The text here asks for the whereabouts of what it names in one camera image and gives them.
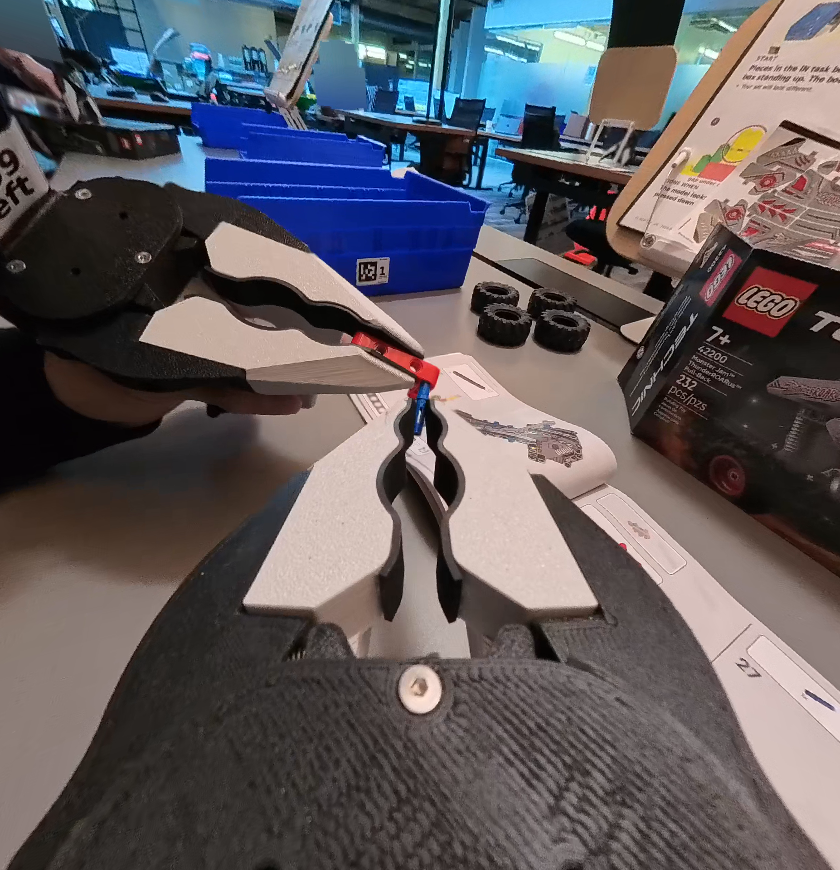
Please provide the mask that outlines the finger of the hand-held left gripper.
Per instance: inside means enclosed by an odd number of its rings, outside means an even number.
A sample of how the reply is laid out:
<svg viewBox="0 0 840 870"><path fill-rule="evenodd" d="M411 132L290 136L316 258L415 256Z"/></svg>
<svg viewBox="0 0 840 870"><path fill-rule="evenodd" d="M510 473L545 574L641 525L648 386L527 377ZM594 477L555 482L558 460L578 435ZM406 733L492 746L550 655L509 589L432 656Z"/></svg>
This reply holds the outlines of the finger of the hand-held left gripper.
<svg viewBox="0 0 840 870"><path fill-rule="evenodd" d="M220 223L207 238L208 269L229 299L294 311L311 327L379 338L423 358L422 345L317 255Z"/></svg>
<svg viewBox="0 0 840 870"><path fill-rule="evenodd" d="M141 341L238 368L261 395L362 394L414 386L410 373L356 345L251 324L202 297L155 313Z"/></svg>

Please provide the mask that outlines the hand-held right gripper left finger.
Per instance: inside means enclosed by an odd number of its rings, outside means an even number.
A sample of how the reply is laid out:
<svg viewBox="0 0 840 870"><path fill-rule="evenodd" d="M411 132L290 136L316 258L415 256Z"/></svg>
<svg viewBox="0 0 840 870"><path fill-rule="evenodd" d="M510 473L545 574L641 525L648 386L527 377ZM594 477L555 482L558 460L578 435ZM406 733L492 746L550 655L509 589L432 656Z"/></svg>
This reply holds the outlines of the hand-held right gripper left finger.
<svg viewBox="0 0 840 870"><path fill-rule="evenodd" d="M242 601L266 617L335 625L360 658L403 598L401 519L412 405L366 424L308 471Z"/></svg>

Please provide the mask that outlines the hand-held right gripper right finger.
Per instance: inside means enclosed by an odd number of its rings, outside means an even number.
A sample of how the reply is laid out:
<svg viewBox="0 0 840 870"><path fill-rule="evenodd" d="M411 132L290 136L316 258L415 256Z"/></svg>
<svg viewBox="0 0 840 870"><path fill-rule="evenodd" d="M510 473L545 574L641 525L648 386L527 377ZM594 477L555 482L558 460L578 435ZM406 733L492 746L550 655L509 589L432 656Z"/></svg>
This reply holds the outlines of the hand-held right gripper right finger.
<svg viewBox="0 0 840 870"><path fill-rule="evenodd" d="M436 457L440 521L436 583L448 621L465 625L472 658L501 628L581 620L601 613L556 521L568 499L533 474L505 440L483 434L462 411L430 405L426 441Z"/></svg>

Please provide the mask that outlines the red angled toy beam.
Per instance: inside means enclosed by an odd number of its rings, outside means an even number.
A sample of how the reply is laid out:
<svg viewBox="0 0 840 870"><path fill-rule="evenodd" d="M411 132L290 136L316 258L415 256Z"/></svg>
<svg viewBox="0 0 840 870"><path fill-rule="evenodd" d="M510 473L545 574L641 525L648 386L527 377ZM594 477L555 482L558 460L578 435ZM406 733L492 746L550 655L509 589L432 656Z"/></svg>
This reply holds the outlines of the red angled toy beam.
<svg viewBox="0 0 840 870"><path fill-rule="evenodd" d="M440 375L440 369L435 364L363 332L356 332L352 336L350 344L377 356L413 377L414 386L408 391L408 397L430 399Z"/></svg>

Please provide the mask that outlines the grey desk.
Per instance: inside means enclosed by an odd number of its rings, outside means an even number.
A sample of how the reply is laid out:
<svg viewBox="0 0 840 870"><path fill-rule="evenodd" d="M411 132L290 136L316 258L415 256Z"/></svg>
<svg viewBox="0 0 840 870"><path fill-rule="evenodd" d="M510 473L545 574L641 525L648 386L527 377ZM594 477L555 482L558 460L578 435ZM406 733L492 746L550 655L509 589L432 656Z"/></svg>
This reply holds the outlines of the grey desk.
<svg viewBox="0 0 840 870"><path fill-rule="evenodd" d="M591 326L576 355L530 340L479 341L468 296L501 280L526 245L481 230L462 288L378 304L430 356L465 353L527 405L591 430L615 452L612 484L749 614L735 608L713 651L753 751L827 860L840 868L840 743L766 677L750 647L777 648L840 701L840 579L634 440L617 376L632 346ZM361 426L347 397L295 418L209 419L184 406L152 436L61 466L0 497L0 868L66 786L152 620L200 560L295 473ZM781 700L776 696L781 693Z"/></svg>

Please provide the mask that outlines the person's left hand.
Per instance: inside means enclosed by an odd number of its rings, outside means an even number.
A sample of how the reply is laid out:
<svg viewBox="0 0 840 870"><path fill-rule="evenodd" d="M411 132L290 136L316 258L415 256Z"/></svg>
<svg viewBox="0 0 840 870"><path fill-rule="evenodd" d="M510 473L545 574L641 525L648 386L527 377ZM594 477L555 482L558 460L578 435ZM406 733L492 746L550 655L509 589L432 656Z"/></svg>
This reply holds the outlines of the person's left hand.
<svg viewBox="0 0 840 870"><path fill-rule="evenodd" d="M289 416L314 407L317 401L313 395L261 395L219 386L175 392L140 390L53 353L44 354L44 376L56 399L70 410L88 419L127 427L151 425L189 401L251 416Z"/></svg>

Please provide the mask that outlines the black toy set box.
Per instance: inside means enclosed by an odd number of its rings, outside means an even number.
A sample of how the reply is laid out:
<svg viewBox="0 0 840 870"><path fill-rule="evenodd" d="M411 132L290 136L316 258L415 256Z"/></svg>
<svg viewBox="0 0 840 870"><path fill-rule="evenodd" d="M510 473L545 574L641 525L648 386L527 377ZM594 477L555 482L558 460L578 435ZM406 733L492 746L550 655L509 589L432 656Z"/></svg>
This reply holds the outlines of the black toy set box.
<svg viewBox="0 0 840 870"><path fill-rule="evenodd" d="M106 118L102 124L51 123L43 138L51 151L140 161L180 155L180 134L174 125Z"/></svg>
<svg viewBox="0 0 840 870"><path fill-rule="evenodd" d="M636 438L840 577L840 269L718 227L618 383Z"/></svg>

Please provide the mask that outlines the white instruction booklet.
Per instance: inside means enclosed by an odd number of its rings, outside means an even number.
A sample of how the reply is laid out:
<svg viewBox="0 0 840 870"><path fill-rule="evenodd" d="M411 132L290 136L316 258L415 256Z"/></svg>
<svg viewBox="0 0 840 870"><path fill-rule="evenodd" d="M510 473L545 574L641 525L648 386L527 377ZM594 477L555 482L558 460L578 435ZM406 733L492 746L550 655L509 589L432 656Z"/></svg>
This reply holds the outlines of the white instruction booklet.
<svg viewBox="0 0 840 870"><path fill-rule="evenodd" d="M639 565L704 650L745 737L798 824L840 868L840 690L751 614L632 498L610 485L596 434L512 396L473 357L431 358L432 398L530 473L545 476Z"/></svg>

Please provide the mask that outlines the blue storage bin with tag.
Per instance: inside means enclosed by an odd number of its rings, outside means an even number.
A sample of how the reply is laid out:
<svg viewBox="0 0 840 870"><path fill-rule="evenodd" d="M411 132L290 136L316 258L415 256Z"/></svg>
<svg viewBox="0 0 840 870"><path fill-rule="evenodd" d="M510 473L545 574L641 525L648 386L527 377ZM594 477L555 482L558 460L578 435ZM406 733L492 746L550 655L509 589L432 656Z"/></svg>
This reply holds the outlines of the blue storage bin with tag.
<svg viewBox="0 0 840 870"><path fill-rule="evenodd" d="M319 188L240 197L366 296L458 288L488 204L409 170L396 190Z"/></svg>

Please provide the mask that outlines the black toy tire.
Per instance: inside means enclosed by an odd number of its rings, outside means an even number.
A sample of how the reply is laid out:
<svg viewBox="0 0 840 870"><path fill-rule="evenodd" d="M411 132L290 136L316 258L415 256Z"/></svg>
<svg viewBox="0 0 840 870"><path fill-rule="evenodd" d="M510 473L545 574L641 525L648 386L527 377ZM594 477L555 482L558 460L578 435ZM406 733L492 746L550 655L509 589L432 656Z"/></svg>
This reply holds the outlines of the black toy tire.
<svg viewBox="0 0 840 870"><path fill-rule="evenodd" d="M555 353L578 353L590 329L590 321L576 312L545 310L534 324L534 342Z"/></svg>
<svg viewBox="0 0 840 870"><path fill-rule="evenodd" d="M527 342L534 321L530 314L515 305L492 303L479 314L477 336L500 347L520 347Z"/></svg>
<svg viewBox="0 0 840 870"><path fill-rule="evenodd" d="M475 284L470 299L470 310L480 315L490 305L517 307L520 291L512 285L497 281L480 281Z"/></svg>
<svg viewBox="0 0 840 870"><path fill-rule="evenodd" d="M576 310L577 303L573 296L550 288L534 289L527 304L527 311L533 320L538 320L548 311L571 313Z"/></svg>

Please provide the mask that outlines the background office table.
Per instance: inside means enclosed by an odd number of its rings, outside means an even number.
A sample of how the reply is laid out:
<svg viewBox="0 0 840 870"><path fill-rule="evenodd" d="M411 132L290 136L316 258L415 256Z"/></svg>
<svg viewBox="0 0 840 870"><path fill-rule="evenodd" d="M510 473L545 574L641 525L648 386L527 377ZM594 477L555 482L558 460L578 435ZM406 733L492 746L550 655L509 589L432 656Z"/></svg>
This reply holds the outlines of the background office table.
<svg viewBox="0 0 840 870"><path fill-rule="evenodd" d="M609 210L637 170L563 150L498 147L495 156L512 163L528 193L534 193L523 234L523 241L532 245L541 231L550 195Z"/></svg>

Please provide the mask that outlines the white sheet clip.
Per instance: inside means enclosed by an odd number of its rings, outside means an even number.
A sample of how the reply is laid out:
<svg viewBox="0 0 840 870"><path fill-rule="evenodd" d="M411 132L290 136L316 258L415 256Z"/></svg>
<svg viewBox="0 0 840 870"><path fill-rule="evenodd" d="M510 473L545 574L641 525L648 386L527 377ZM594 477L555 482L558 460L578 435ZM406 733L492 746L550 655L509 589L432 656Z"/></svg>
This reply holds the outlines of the white sheet clip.
<svg viewBox="0 0 840 870"><path fill-rule="evenodd" d="M643 191L645 222L641 245L644 248L668 245L676 228L694 208L688 180L683 176L691 155L691 148L681 148L671 157L665 171L659 172Z"/></svg>

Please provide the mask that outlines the grey red sticker sheet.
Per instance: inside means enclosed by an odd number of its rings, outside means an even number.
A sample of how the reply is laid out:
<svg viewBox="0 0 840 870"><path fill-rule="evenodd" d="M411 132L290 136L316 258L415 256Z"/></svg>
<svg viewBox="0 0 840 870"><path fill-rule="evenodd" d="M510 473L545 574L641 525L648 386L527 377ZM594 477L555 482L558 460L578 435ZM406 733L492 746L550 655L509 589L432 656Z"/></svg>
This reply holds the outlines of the grey red sticker sheet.
<svg viewBox="0 0 840 870"><path fill-rule="evenodd" d="M683 226L694 245L723 227L755 248L821 262L840 252L840 141L785 120Z"/></svg>

